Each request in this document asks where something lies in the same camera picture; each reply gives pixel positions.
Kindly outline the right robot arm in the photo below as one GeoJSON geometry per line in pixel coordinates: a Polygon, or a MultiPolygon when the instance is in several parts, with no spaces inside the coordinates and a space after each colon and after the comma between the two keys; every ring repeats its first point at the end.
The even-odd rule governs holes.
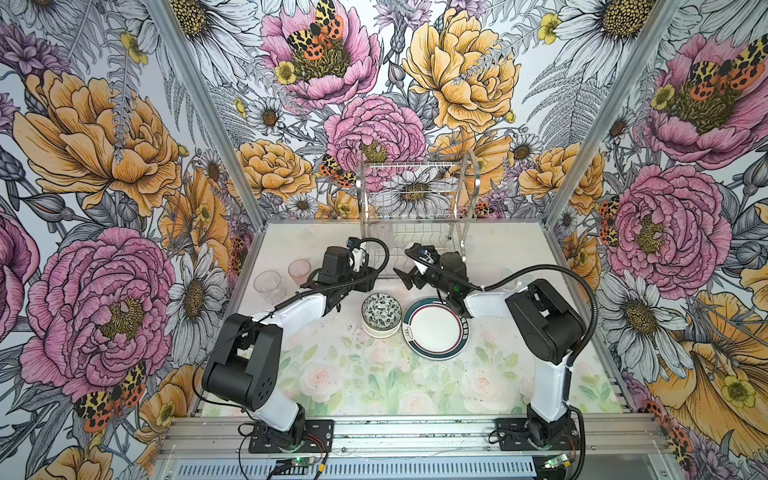
{"type": "Polygon", "coordinates": [[[491,285],[469,280],[464,257],[458,252],[438,254],[430,246],[415,244],[405,251],[413,266],[394,270],[410,290],[426,285],[444,296],[447,306],[461,318],[489,317],[511,320],[534,356],[534,393],[526,406],[526,422],[519,433],[533,447],[544,449],[563,434],[573,409],[568,405],[575,360],[594,335],[598,306],[590,285],[572,270],[556,264],[522,268],[491,285]],[[580,283],[591,304],[585,321],[547,279],[536,277],[522,287],[512,282],[543,271],[556,272],[580,283]]]}

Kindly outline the chrome two-tier dish rack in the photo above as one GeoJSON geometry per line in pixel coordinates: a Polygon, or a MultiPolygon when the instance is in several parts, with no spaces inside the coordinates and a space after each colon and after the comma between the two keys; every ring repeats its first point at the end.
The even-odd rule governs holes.
{"type": "Polygon", "coordinates": [[[456,159],[429,155],[421,163],[362,161],[357,169],[361,235],[387,244],[381,274],[394,279],[412,267],[405,250],[413,243],[439,253],[467,254],[473,209],[479,199],[480,165],[474,153],[456,159]]]}

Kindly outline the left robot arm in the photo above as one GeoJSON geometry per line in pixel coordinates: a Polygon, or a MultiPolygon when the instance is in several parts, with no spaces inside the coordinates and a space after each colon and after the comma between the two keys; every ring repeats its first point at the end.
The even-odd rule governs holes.
{"type": "Polygon", "coordinates": [[[283,451],[298,448],[311,435],[306,432],[304,407],[277,386],[283,341],[339,310],[351,292],[372,291],[389,259],[383,241],[351,237],[344,246],[326,249],[321,267],[293,296],[266,313],[229,316],[204,358],[203,391],[251,414],[270,444],[283,451]]]}

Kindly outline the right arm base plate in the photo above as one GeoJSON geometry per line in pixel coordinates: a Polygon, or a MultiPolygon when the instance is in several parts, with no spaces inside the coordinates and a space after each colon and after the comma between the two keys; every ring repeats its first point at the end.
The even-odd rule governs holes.
{"type": "Polygon", "coordinates": [[[502,451],[576,451],[581,447],[578,425],[568,417],[551,423],[524,417],[497,418],[487,439],[502,451]]]}

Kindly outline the green rimmed plate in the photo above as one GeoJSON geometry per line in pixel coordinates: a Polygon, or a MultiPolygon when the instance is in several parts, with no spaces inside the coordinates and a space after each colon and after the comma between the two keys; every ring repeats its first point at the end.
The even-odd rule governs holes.
{"type": "Polygon", "coordinates": [[[436,297],[414,302],[404,314],[401,331],[406,344],[417,355],[433,361],[456,357],[470,337],[468,320],[436,297]]]}

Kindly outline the clear drinking glass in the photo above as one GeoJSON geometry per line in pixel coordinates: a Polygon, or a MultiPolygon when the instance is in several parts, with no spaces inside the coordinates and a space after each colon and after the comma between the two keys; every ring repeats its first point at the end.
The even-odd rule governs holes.
{"type": "Polygon", "coordinates": [[[257,274],[252,285],[269,305],[279,304],[288,297],[287,287],[278,271],[266,270],[257,274]]]}

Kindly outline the pink patterned bowl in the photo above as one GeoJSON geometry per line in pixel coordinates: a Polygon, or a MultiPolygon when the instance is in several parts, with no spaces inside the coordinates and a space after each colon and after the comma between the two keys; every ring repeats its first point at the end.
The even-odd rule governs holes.
{"type": "Polygon", "coordinates": [[[386,293],[373,293],[362,303],[363,323],[384,329],[401,322],[402,307],[397,299],[386,293]]]}

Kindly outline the pink drinking glass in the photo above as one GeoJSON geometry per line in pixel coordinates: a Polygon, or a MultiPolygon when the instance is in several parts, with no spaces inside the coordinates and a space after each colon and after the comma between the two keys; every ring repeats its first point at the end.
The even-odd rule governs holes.
{"type": "Polygon", "coordinates": [[[288,266],[288,274],[297,286],[301,286],[308,281],[312,272],[312,264],[307,259],[297,259],[288,266]]]}

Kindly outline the cream white bowl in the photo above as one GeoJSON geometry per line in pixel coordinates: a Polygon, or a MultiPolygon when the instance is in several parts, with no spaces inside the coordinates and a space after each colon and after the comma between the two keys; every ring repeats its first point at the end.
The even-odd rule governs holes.
{"type": "Polygon", "coordinates": [[[389,338],[395,334],[397,334],[401,329],[401,324],[396,323],[394,326],[384,329],[374,328],[373,326],[363,323],[362,324],[363,330],[372,338],[376,339],[386,339],[389,338]]]}

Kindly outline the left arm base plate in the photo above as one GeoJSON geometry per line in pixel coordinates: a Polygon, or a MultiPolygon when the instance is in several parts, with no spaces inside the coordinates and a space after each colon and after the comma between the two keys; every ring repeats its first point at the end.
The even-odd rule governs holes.
{"type": "Polygon", "coordinates": [[[287,432],[257,421],[246,435],[251,454],[327,453],[332,449],[335,422],[310,419],[287,432]]]}

